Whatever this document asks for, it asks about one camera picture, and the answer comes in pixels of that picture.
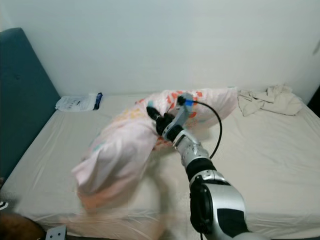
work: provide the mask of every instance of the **black cable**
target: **black cable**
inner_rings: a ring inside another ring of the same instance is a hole
[[[209,108],[215,115],[216,115],[216,118],[218,119],[219,121],[219,125],[220,125],[220,133],[219,133],[219,138],[218,138],[218,141],[216,143],[216,146],[215,146],[215,149],[213,150],[212,154],[210,155],[210,159],[213,158],[213,156],[216,154],[217,150],[218,150],[218,147],[220,145],[220,142],[221,142],[221,137],[222,137],[222,122],[221,122],[221,118],[219,116],[219,114],[216,112],[216,110],[214,110],[211,106],[209,106],[208,104],[204,103],[204,102],[201,102],[201,101],[195,101],[193,100],[192,101],[193,103],[196,103],[196,104],[200,104],[200,105],[203,105],[207,108]]]

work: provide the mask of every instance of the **upholstered headboard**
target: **upholstered headboard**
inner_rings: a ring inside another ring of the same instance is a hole
[[[21,28],[0,33],[0,63],[0,176],[6,179],[60,97]]]

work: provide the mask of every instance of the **white bed sheet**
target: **white bed sheet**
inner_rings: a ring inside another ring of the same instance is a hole
[[[190,224],[189,183],[180,156],[152,154],[133,196],[87,213],[76,195],[71,169],[112,117],[145,95],[109,96],[98,111],[55,112],[1,191],[15,211],[46,228],[121,240],[198,240]],[[211,150],[218,126],[197,132]],[[223,121],[216,168],[243,195],[250,230],[272,238],[320,236],[320,119],[306,106],[297,116],[237,108]]]

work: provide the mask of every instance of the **pillowcase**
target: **pillowcase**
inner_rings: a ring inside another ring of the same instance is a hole
[[[159,138],[154,121],[146,107],[155,107],[161,115],[176,114],[177,98],[183,92],[195,100],[212,106],[221,119],[226,118],[238,104],[236,88],[200,89],[191,91],[165,90],[155,93],[118,115],[104,128],[87,150],[81,163],[72,173],[78,196],[87,209],[95,209],[119,201],[139,183],[152,150],[168,147],[171,143]],[[185,126],[209,127],[218,122],[213,112],[195,104]]]

